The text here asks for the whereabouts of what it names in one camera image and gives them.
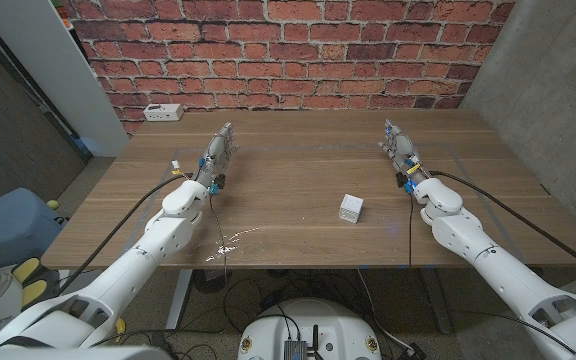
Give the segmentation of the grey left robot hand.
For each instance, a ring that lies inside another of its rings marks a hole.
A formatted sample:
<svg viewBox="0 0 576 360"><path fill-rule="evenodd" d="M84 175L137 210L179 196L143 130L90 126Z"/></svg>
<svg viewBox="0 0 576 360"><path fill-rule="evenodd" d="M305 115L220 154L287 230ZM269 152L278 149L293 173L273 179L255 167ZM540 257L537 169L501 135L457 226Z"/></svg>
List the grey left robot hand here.
<svg viewBox="0 0 576 360"><path fill-rule="evenodd" d="M233 125L228 122L211 139L199 160L199 168L193 180L209 189L214 186L222 189L229 162L237 149Z"/></svg>

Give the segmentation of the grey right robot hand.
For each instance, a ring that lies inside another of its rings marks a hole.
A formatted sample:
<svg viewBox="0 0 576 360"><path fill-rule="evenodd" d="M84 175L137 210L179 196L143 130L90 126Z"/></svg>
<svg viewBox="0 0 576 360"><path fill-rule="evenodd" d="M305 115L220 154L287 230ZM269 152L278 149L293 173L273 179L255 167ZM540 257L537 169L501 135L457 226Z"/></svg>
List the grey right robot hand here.
<svg viewBox="0 0 576 360"><path fill-rule="evenodd" d="M379 142L378 146L386 153L395 169L397 186L406 193L413 194L415 188L429 178L417 148L389 118L385 120L385 141Z"/></svg>

